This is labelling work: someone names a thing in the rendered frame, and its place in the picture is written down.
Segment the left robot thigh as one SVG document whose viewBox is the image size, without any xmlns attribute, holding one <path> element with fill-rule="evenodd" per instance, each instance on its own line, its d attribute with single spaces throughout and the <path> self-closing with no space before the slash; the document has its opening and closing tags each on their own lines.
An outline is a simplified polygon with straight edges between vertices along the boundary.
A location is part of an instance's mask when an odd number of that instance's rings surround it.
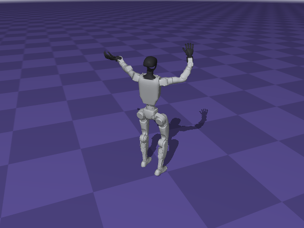
<svg viewBox="0 0 304 228">
<path fill-rule="evenodd" d="M 143 116 L 143 108 L 138 111 L 137 117 L 140 119 L 142 129 L 141 142 L 146 143 L 149 140 L 149 119 Z"/>
</svg>

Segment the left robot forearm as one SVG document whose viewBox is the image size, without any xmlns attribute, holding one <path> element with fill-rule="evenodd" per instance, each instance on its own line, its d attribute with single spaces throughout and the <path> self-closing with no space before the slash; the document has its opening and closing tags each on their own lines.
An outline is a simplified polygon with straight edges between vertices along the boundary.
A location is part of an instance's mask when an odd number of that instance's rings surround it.
<svg viewBox="0 0 304 228">
<path fill-rule="evenodd" d="M 127 73 L 126 66 L 128 66 L 128 65 L 124 62 L 123 57 L 122 57 L 121 60 L 118 59 L 117 61 L 119 62 L 119 65 L 122 67 L 122 69 L 124 70 L 124 72 Z"/>
</svg>

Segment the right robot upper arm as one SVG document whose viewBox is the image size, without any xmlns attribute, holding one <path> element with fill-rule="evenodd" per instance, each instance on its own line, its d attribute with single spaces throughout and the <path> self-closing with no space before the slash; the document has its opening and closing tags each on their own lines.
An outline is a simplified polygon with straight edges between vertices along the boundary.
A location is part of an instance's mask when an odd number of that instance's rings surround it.
<svg viewBox="0 0 304 228">
<path fill-rule="evenodd" d="M 185 82 L 187 80 L 186 79 L 182 79 L 181 76 L 180 77 L 162 77 L 159 80 L 159 84 L 160 86 L 168 86 L 168 85 L 172 85 L 172 84 L 177 84 L 177 83 L 182 83 Z"/>
</svg>

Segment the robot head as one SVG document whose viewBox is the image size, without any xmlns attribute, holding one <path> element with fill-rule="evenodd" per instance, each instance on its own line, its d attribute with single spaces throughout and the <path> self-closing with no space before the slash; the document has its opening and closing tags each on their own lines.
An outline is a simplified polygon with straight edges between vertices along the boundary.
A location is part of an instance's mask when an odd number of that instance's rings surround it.
<svg viewBox="0 0 304 228">
<path fill-rule="evenodd" d="M 143 65 L 147 67 L 147 74 L 143 76 L 144 79 L 149 79 L 149 80 L 155 79 L 156 77 L 153 75 L 153 71 L 156 69 L 157 59 L 155 57 L 149 56 L 144 60 Z M 154 69 L 150 68 L 154 66 L 155 66 Z"/>
</svg>

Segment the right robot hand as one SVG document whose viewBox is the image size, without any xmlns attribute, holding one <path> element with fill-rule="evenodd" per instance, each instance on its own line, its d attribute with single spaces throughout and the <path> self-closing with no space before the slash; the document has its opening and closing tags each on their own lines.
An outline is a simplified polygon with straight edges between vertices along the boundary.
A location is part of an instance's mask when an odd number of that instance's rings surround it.
<svg viewBox="0 0 304 228">
<path fill-rule="evenodd" d="M 188 46 L 186 44 L 185 44 L 185 46 L 186 46 L 186 50 L 184 48 L 182 48 L 182 49 L 184 50 L 184 52 L 187 55 L 187 62 L 188 62 L 189 57 L 193 58 L 193 56 L 192 56 L 192 54 L 193 54 L 193 44 L 191 46 L 191 43 L 190 43 L 190 48 L 189 48 L 189 43 L 188 43 Z M 193 61 L 193 59 L 192 59 L 192 61 Z"/>
</svg>

